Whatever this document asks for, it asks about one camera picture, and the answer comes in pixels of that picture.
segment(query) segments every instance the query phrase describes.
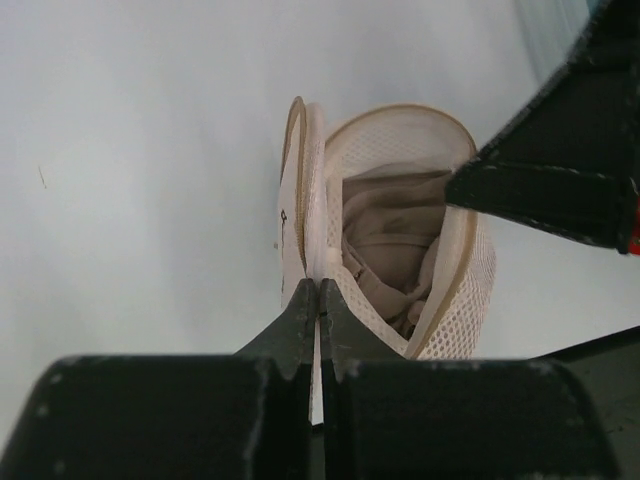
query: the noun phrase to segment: beige fabric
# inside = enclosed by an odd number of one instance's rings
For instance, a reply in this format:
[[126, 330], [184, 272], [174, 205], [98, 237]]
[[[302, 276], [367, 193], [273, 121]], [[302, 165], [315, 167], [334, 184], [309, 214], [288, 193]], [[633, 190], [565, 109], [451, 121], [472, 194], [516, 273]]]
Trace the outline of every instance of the beige fabric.
[[[411, 220], [405, 222], [408, 229], [388, 232], [394, 213], [383, 214], [382, 204], [371, 210], [365, 202], [363, 207], [358, 195], [383, 200], [419, 197], [416, 190], [429, 191], [427, 179], [446, 183], [442, 173], [455, 171], [474, 152], [471, 137], [455, 119], [429, 107], [394, 105], [344, 123], [326, 140], [324, 155], [316, 155], [311, 167], [305, 167], [316, 173], [322, 170], [324, 179], [324, 188], [315, 193], [318, 182], [305, 183], [312, 191], [304, 195], [305, 229], [311, 231], [313, 224], [314, 231], [326, 233], [326, 242], [314, 243], [306, 235], [304, 256], [314, 255], [320, 262], [324, 258], [326, 276], [336, 281], [349, 309], [407, 358], [471, 354], [493, 285], [493, 247], [483, 217], [475, 212], [443, 208], [434, 197], [433, 204], [419, 207], [426, 209], [423, 215], [415, 216], [433, 223]], [[311, 214], [310, 198], [314, 194], [322, 198], [323, 193], [326, 212], [322, 214], [318, 203]], [[403, 205], [406, 216], [396, 219], [412, 216]], [[385, 236], [388, 233], [400, 236]], [[402, 235], [413, 236], [406, 241]], [[283, 265], [285, 284], [297, 284], [300, 270], [289, 270], [286, 259]], [[386, 289], [382, 295], [386, 301], [378, 301], [380, 289]]]
[[406, 339], [431, 292], [450, 177], [435, 172], [344, 182], [344, 266]]

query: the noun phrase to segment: mesh laundry bag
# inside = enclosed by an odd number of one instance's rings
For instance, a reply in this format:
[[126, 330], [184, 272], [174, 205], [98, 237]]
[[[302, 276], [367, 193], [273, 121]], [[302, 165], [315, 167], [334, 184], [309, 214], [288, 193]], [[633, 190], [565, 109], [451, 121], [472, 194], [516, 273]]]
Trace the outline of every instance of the mesh laundry bag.
[[353, 314], [406, 358], [466, 358], [495, 271], [482, 215], [444, 204], [475, 145], [447, 114], [392, 105], [328, 137], [320, 107], [289, 113], [279, 195], [282, 303], [334, 279]]

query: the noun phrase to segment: white wall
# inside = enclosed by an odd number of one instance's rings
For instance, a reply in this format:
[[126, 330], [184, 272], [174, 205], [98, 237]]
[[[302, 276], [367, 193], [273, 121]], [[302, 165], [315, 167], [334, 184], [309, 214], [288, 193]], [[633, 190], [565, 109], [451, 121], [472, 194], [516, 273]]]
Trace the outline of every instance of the white wall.
[[[2, 3], [0, 443], [57, 357], [231, 352], [257, 334], [279, 311], [292, 98], [329, 119], [429, 103], [483, 143], [537, 88], [515, 12], [511, 0]], [[637, 263], [495, 226], [480, 354], [543, 353], [633, 319], [621, 279]]]

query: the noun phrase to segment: beige trim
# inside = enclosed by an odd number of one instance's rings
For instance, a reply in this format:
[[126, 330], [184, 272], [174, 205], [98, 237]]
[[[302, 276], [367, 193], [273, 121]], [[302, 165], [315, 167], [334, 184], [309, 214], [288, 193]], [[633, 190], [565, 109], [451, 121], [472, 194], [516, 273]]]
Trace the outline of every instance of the beige trim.
[[459, 120], [457, 120], [456, 118], [452, 117], [448, 113], [443, 112], [442, 110], [438, 110], [437, 108], [428, 107], [426, 105], [419, 105], [419, 104], [416, 104], [416, 103], [398, 103], [398, 104], [394, 104], [394, 105], [384, 105], [382, 107], [374, 108], [373, 110], [369, 110], [368, 112], [364, 112], [364, 113], [361, 113], [360, 115], [358, 115], [356, 117], [353, 117], [351, 120], [349, 120], [348, 122], [346, 122], [343, 125], [341, 125], [338, 129], [336, 129], [329, 136], [329, 138], [327, 138], [325, 150], [329, 147], [329, 143], [332, 140], [334, 140], [335, 137], [337, 137], [338, 135], [344, 133], [345, 130], [347, 130], [348, 128], [350, 128], [351, 126], [353, 126], [355, 123], [359, 122], [360, 120], [364, 120], [365, 118], [370, 117], [372, 115], [385, 113], [388, 110], [399, 110], [399, 109], [421, 110], [423, 112], [435, 113], [435, 114], [438, 114], [438, 115], [441, 115], [441, 116], [445, 117], [448, 120], [451, 120], [458, 127], [460, 127], [460, 129], [466, 134], [467, 141], [469, 142], [469, 146], [471, 147], [471, 151], [473, 153], [476, 152], [477, 147], [476, 147], [475, 141], [473, 140], [473, 137], [469, 133], [469, 130], [467, 130], [466, 127], [462, 123], [460, 123]]
[[289, 156], [291, 148], [291, 136], [296, 125], [296, 121], [300, 118], [300, 141], [298, 144], [298, 170], [296, 179], [296, 212], [295, 212], [295, 229], [296, 238], [298, 240], [298, 250], [300, 258], [305, 270], [307, 268], [307, 258], [304, 251], [304, 222], [306, 217], [306, 205], [304, 204], [303, 180], [304, 180], [304, 148], [307, 138], [307, 109], [302, 97], [293, 99], [293, 103], [289, 108], [287, 117], [287, 126], [284, 135], [284, 145], [282, 146], [282, 161], [280, 166], [280, 182], [284, 174], [284, 167]]

